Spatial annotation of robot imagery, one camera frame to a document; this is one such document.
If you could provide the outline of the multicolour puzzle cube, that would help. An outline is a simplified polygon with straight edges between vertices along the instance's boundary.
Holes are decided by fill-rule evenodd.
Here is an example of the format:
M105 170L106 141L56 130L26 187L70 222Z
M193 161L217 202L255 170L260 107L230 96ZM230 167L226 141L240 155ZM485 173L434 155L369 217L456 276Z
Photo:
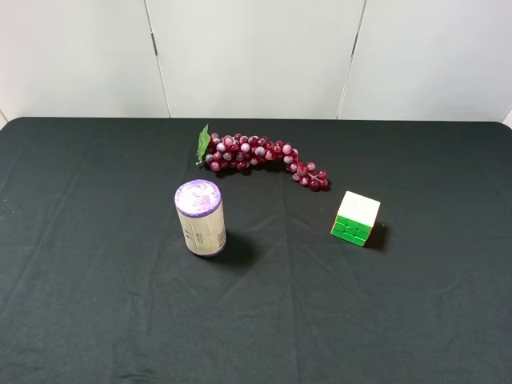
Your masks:
M380 205L380 201L372 198L345 192L330 234L363 247L374 228Z

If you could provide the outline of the red artificial grape bunch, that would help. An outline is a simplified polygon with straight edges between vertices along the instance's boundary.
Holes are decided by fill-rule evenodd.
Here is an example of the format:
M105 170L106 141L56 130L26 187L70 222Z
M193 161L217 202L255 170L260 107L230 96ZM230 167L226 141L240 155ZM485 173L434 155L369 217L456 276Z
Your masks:
M272 142L266 136L234 134L219 136L204 126L198 135L197 165L217 173L225 170L247 172L272 166L291 173L292 179L312 191L328 190L325 170L314 162L304 162L298 150L288 142Z

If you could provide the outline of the purple-topped paper-wrapped roll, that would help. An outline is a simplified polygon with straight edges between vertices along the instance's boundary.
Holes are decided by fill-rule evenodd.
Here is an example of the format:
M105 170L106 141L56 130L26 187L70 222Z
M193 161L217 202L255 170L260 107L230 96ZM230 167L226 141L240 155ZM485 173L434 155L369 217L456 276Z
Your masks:
M226 228L217 185L204 179L186 182L176 190L174 204L187 248L204 258L220 253Z

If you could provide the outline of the black tablecloth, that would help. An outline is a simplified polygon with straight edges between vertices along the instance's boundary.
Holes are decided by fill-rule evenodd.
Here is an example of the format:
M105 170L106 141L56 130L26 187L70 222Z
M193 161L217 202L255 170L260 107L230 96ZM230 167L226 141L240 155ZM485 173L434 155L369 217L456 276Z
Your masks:
M197 165L204 126L328 173ZM186 246L204 179L226 244ZM380 201L363 247L345 192ZM19 118L1 132L4 383L508 383L511 131L496 122Z

